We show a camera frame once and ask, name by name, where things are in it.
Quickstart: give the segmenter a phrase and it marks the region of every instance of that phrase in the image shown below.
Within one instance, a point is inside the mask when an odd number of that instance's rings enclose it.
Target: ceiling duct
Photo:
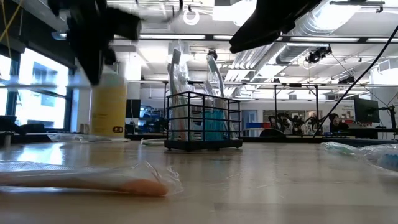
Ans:
[[[323,1],[313,11],[300,18],[296,23],[296,27],[287,35],[330,35],[348,22],[355,12],[361,8],[361,6],[330,5],[330,1]],[[257,75],[261,74],[262,78],[273,77],[286,68],[283,65],[288,65],[297,60],[308,48],[306,46],[289,46],[289,44],[282,43],[273,44],[257,66]]]

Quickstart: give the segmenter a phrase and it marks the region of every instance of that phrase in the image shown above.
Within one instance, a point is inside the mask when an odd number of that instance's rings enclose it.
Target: ceiling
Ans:
[[[185,1],[185,7],[182,15],[174,19],[170,24],[159,24],[158,22],[143,22],[143,29],[141,34],[219,34],[219,35],[233,35],[239,26],[235,25],[235,21],[214,20],[212,15],[219,15],[219,7],[215,7],[215,1],[217,0],[192,0]],[[38,7],[37,2],[45,4],[44,0],[31,0],[25,1],[24,7],[33,9]],[[157,16],[164,17],[169,15],[171,12],[171,5],[178,9],[178,1],[169,1],[164,7],[159,4],[159,1],[146,0],[139,1],[140,8],[136,6],[135,0],[108,0],[108,4],[121,7],[128,11],[139,12],[142,17]],[[187,6],[191,4],[193,12],[187,12]],[[353,14],[347,22],[342,26],[334,30],[330,35],[338,36],[350,36],[350,37],[388,37],[394,30],[398,21],[398,1],[387,0],[384,6],[384,11],[376,13],[378,7],[362,7]],[[45,22],[48,22],[51,26],[57,26],[58,30],[65,29],[62,22],[57,21],[54,23],[53,17],[48,15],[45,9],[41,9],[39,12],[35,12],[37,16],[41,16]],[[188,24],[195,20],[195,13],[199,19],[195,25]],[[125,47],[128,49],[129,46],[134,45],[137,48],[135,51],[142,57],[142,76],[146,80],[150,79],[167,79],[167,63],[170,58],[169,44],[171,40],[140,40],[139,42],[132,43],[117,42],[115,45]],[[190,78],[192,80],[207,80],[208,79],[208,66],[206,62],[206,55],[210,49],[216,50],[218,54],[217,63],[220,67],[223,76],[228,74],[228,66],[231,65],[237,55],[230,54],[229,42],[225,41],[183,41],[185,44],[185,54],[187,57],[187,65],[190,70]],[[324,58],[320,63],[309,65],[304,62],[305,57],[308,55],[308,51],[315,49],[309,47],[306,52],[295,58],[290,66],[283,67],[281,71],[275,74],[271,74],[268,79],[262,79],[260,82],[269,82],[274,76],[280,78],[281,82],[295,83],[295,82],[307,82],[310,78],[311,82],[315,83],[327,83],[338,81],[340,74],[347,70],[353,72],[355,76],[359,76],[369,66],[370,62],[376,57],[383,47],[383,44],[331,44],[333,55],[329,55]],[[251,52],[247,56],[247,60],[250,60],[255,52]],[[261,62],[264,58],[269,55],[269,51],[262,52],[263,54],[258,55]],[[379,62],[385,61],[389,58],[398,57],[398,44],[392,44],[384,52],[383,58]],[[261,78],[264,74],[260,71],[263,65],[260,61],[256,64],[254,71],[242,71],[246,73],[246,77],[253,79],[253,73],[256,77]],[[365,76],[362,82],[368,81],[368,76]]]

